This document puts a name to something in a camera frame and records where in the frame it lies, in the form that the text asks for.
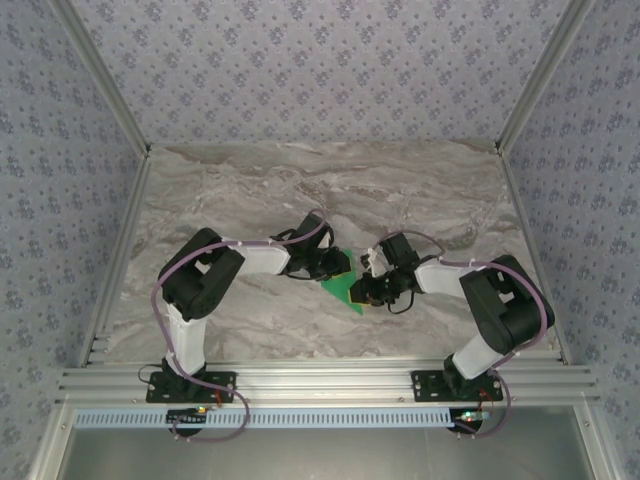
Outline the grey metal panel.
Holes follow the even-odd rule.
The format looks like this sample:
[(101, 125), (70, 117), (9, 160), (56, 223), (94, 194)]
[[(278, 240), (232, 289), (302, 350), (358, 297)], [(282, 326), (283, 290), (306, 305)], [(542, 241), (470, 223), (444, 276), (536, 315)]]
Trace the grey metal panel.
[(391, 423), (267, 425), (224, 443), (174, 439), (156, 410), (65, 407), (28, 480), (629, 480), (598, 414), (583, 406), (514, 408), (486, 438)]

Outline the aluminium cross rail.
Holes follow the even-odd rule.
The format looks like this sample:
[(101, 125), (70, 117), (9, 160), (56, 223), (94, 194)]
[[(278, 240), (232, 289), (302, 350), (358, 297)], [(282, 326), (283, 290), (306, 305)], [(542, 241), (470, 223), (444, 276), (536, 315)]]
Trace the aluminium cross rail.
[[(236, 388), (252, 407), (415, 406), (414, 370), (433, 362), (255, 362), (220, 367), (238, 374)], [(102, 365), (63, 372), (54, 401), (76, 406), (138, 406), (147, 387), (136, 366)], [(558, 361), (515, 361), (500, 370), (513, 405), (573, 406), (602, 399), (590, 369)]]

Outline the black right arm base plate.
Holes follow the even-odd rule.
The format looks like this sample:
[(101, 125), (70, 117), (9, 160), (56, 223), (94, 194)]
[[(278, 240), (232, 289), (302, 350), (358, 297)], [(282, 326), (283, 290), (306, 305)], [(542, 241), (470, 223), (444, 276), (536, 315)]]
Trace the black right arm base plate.
[(410, 374), (415, 402), (502, 401), (501, 383), (484, 373), (468, 380), (449, 370), (417, 370)]

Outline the aluminium right side rail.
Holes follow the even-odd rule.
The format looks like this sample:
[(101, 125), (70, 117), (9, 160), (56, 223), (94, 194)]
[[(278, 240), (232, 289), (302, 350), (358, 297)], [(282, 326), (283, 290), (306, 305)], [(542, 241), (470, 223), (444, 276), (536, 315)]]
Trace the aluminium right side rail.
[(509, 189), (510, 197), (512, 199), (516, 214), (522, 226), (523, 235), (524, 235), (527, 248), (531, 257), (531, 261), (535, 270), (536, 278), (539, 281), (538, 283), (539, 288), (541, 292), (545, 295), (545, 298), (549, 302), (555, 314), (555, 323), (553, 327), (554, 345), (558, 347), (561, 361), (565, 365), (572, 365), (574, 363), (574, 360), (570, 353), (569, 347), (567, 345), (566, 335), (562, 327), (561, 315), (558, 311), (558, 308), (554, 304), (551, 288), (550, 288), (546, 273), (544, 271), (544, 266), (539, 254), (539, 249), (536, 245), (533, 231), (528, 222), (526, 209), (521, 199), (519, 189), (511, 169), (511, 165), (509, 163), (507, 156), (501, 151), (498, 151), (498, 157), (500, 160), (500, 166), (501, 166), (503, 175), (505, 177), (507, 187)]

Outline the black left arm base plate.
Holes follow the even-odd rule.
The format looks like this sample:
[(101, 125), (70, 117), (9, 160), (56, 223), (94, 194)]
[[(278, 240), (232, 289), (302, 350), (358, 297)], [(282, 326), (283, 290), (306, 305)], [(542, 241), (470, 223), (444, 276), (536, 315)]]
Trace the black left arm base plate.
[(235, 372), (201, 371), (196, 379), (207, 384), (216, 384), (223, 387), (213, 389), (199, 383), (194, 383), (173, 370), (155, 371), (148, 380), (146, 402), (149, 404), (186, 404), (186, 403), (232, 403), (234, 394), (228, 389), (236, 387)]

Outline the aluminium left side rail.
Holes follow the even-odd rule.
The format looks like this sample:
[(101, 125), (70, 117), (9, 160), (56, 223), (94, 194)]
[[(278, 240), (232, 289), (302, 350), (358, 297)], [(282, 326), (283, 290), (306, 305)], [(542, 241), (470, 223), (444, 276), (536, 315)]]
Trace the aluminium left side rail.
[(95, 363), (95, 360), (92, 360), (92, 357), (95, 357), (94, 343), (108, 335), (112, 329), (111, 314), (120, 298), (146, 193), (151, 167), (149, 156), (148, 152), (143, 154), (134, 177), (134, 183), (108, 263), (106, 277), (100, 288), (80, 350), (77, 363), (79, 368), (86, 368), (91, 363)]

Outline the aluminium right frame post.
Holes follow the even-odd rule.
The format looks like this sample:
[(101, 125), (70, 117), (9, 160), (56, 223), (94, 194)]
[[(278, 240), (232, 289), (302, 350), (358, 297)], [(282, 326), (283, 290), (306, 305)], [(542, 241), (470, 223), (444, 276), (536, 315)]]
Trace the aluminium right frame post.
[(567, 0), (556, 26), (496, 140), (496, 150), (500, 156), (506, 156), (515, 145), (595, 2), (596, 0)]

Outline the aluminium frame post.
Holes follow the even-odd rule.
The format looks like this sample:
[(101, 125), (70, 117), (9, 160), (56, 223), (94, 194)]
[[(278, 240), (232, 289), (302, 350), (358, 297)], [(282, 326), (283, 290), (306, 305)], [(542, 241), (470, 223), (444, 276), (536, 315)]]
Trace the aluminium frame post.
[(148, 142), (71, 0), (47, 0), (135, 152), (146, 158)]
[(506, 156), (515, 145), (595, 2), (596, 0), (567, 0), (556, 26), (496, 140), (496, 150), (500, 156)]

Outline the aluminium left frame post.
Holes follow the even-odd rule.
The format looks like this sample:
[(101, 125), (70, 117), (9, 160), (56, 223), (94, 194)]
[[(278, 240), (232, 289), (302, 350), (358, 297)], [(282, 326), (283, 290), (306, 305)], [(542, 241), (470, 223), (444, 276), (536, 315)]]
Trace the aluminium left frame post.
[(148, 142), (71, 0), (47, 0), (135, 152), (146, 158)]

